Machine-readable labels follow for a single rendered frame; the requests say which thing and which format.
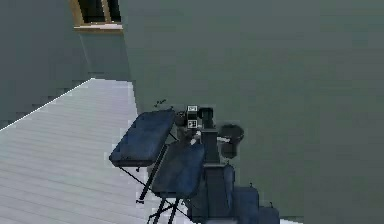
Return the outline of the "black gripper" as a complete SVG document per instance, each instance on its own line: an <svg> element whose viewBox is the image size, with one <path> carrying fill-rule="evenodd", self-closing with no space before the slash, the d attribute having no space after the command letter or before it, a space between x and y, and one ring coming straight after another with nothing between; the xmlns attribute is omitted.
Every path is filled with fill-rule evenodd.
<svg viewBox="0 0 384 224"><path fill-rule="evenodd" d="M161 99L156 101L154 104L154 109L156 112L170 112L174 110L174 107L166 99ZM185 133L187 126L187 118L185 112L179 111L176 113L175 126L177 127L178 133Z"/></svg>

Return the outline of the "black round object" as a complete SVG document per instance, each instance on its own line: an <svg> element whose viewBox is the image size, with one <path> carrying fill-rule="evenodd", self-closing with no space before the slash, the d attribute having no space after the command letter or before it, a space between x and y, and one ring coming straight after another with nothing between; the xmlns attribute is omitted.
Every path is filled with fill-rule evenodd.
<svg viewBox="0 0 384 224"><path fill-rule="evenodd" d="M244 129L237 124L224 124L218 132L218 143L221 155L233 159L238 154L238 145L244 138Z"/></svg>

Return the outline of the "wooden framed window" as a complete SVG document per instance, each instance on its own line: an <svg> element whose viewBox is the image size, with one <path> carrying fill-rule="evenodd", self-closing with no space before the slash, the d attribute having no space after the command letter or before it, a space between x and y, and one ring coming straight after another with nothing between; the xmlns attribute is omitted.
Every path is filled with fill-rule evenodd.
<svg viewBox="0 0 384 224"><path fill-rule="evenodd" d="M75 31L100 34L123 32L119 0L68 0L68 3Z"/></svg>

